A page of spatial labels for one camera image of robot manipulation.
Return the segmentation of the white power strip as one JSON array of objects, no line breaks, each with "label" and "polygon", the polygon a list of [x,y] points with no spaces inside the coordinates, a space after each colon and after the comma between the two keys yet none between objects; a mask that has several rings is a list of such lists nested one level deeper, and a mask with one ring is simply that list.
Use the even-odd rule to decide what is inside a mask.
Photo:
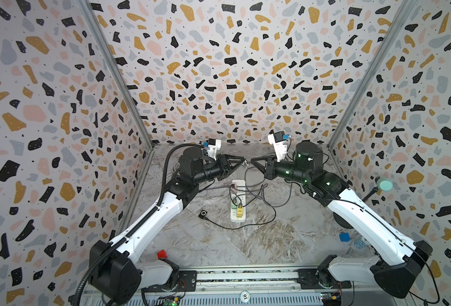
[{"label": "white power strip", "polygon": [[233,223],[243,223],[246,220],[244,205],[246,204],[245,180],[233,180],[229,188],[231,200],[230,220]]}]

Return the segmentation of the yellow USB charger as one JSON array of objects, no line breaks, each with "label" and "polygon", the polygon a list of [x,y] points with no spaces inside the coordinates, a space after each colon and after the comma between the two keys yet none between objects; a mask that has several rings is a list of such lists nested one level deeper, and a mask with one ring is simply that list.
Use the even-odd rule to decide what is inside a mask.
[{"label": "yellow USB charger", "polygon": [[237,216],[237,218],[242,218],[243,217],[243,209],[241,207],[238,207],[236,209],[236,216]]}]

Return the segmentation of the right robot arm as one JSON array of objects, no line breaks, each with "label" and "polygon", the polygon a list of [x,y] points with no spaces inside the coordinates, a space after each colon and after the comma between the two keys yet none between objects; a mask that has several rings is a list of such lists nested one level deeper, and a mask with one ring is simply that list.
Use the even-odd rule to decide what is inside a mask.
[{"label": "right robot arm", "polygon": [[300,184],[307,195],[333,212],[339,225],[356,230],[376,252],[367,258],[328,256],[317,268],[318,283],[324,288],[343,282],[376,284],[394,298],[406,298],[416,278],[428,268],[432,247],[396,230],[347,182],[325,170],[324,153],[317,144],[298,143],[292,159],[286,158],[286,148],[282,145],[274,156],[253,158],[251,163],[268,180],[282,178]]}]

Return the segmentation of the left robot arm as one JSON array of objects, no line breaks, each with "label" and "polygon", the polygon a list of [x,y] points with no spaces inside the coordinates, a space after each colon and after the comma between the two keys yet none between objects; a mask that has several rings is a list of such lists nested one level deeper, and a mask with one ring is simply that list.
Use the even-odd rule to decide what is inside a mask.
[{"label": "left robot arm", "polygon": [[169,283],[178,267],[166,260],[156,260],[139,268],[141,255],[155,236],[191,203],[201,183],[226,179],[245,162],[246,158],[241,156],[219,154],[210,144],[181,144],[171,149],[164,161],[158,199],[121,234],[92,246],[89,268],[71,304],[80,305],[88,284],[107,296],[110,304],[123,305],[139,289]]}]

